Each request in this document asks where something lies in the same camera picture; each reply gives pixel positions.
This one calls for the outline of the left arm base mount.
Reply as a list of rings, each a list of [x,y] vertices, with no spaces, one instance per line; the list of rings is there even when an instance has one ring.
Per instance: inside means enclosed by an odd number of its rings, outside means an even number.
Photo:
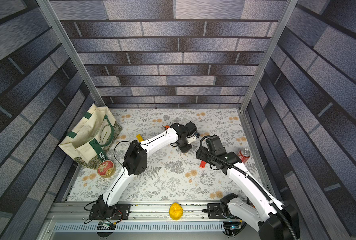
[[[98,204],[94,204],[89,210],[89,220],[127,220],[129,218],[131,204],[117,204],[101,211]]]

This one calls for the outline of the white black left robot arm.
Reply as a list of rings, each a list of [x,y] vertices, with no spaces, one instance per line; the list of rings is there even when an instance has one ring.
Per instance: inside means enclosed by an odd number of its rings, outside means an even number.
[[[124,156],[123,171],[106,192],[99,196],[90,210],[90,219],[109,219],[115,214],[115,205],[135,176],[143,173],[148,166],[148,157],[158,150],[175,144],[182,153],[192,149],[191,143],[200,137],[193,122],[185,125],[174,123],[159,135],[145,141],[130,142]]]

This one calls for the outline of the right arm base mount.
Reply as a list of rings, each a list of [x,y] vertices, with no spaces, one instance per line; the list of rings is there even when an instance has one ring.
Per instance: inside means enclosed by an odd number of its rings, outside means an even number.
[[[220,203],[208,203],[207,209],[205,211],[210,220],[226,220],[226,221],[236,221],[240,220],[238,217],[232,216],[227,217],[223,214],[223,211],[220,207]]]

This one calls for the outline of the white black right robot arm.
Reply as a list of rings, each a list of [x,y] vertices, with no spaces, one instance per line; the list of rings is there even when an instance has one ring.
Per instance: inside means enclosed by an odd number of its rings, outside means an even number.
[[[297,240],[300,238],[299,215],[270,194],[247,170],[240,157],[227,152],[220,137],[205,136],[196,153],[197,159],[214,166],[233,180],[249,199],[242,201],[229,194],[221,199],[222,213],[236,217],[255,229],[262,240]]]

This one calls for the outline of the yellow wooden block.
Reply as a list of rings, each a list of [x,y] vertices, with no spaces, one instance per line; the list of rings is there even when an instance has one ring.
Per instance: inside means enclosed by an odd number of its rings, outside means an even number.
[[[137,137],[138,142],[144,141],[144,139],[141,135],[137,135],[136,137]]]

